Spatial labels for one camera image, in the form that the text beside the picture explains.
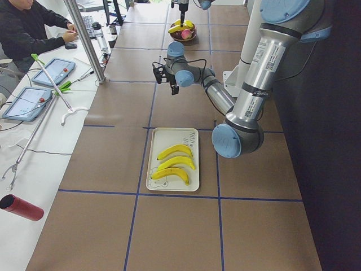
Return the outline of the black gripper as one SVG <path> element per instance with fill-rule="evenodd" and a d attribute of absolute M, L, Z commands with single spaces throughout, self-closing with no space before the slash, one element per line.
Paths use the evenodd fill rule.
<path fill-rule="evenodd" d="M 180 26 L 184 24 L 185 13 L 188 10 L 189 0 L 171 0 L 171 8 L 174 8 L 175 5 L 178 6 L 180 11 Z"/>
<path fill-rule="evenodd" d="M 172 95 L 177 95 L 179 93 L 179 86 L 177 85 L 175 76 L 169 71 L 166 65 L 153 63 L 152 70 L 158 84 L 161 84 L 164 79 L 165 82 L 170 84 Z"/>

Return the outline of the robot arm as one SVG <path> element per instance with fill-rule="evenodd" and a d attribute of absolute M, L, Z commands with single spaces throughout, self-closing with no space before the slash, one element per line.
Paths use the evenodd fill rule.
<path fill-rule="evenodd" d="M 171 8 L 174 8 L 175 5 L 178 6 L 178 10 L 180 11 L 180 26 L 182 27 L 185 21 L 185 14 L 188 11 L 190 0 L 171 0 Z M 212 5 L 211 0 L 197 0 L 195 2 L 196 6 L 201 8 L 202 10 L 207 10 Z"/>
<path fill-rule="evenodd" d="M 169 44 L 164 63 L 153 63 L 153 74 L 158 83 L 168 82 L 173 94 L 194 83 L 204 88 L 224 114 L 224 123 L 212 132 L 220 156 L 236 158 L 254 152 L 264 139 L 257 120 L 288 48 L 297 42 L 326 39 L 333 10 L 333 1 L 254 1 L 239 63 L 224 78 L 235 79 L 237 97 L 211 69 L 191 66 L 178 41 Z"/>

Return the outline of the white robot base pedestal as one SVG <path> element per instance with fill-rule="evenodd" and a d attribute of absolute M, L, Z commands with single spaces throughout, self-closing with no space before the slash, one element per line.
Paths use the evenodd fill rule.
<path fill-rule="evenodd" d="M 232 71 L 223 71 L 223 84 L 228 93 L 234 98 L 237 98 L 239 95 L 242 84 L 245 81 L 245 76 L 249 71 L 258 43 L 261 39 L 259 31 L 259 27 L 261 23 L 263 23 L 260 12 L 261 0 L 255 0 L 252 1 L 252 3 L 250 20 L 246 30 L 239 63 Z"/>

